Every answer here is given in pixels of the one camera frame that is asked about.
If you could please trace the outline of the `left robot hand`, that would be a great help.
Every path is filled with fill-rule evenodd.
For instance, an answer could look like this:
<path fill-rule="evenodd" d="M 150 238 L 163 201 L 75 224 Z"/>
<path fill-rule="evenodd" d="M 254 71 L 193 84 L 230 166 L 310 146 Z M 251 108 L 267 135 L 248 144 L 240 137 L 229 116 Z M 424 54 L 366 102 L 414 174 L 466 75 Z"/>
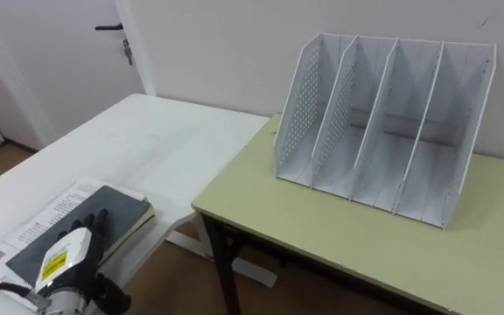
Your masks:
<path fill-rule="evenodd" d="M 104 314 L 122 315 L 131 297 L 100 271 L 107 240 L 106 209 L 75 220 L 46 251 L 35 291 L 47 301 L 40 314 L 83 314 L 93 303 Z"/>

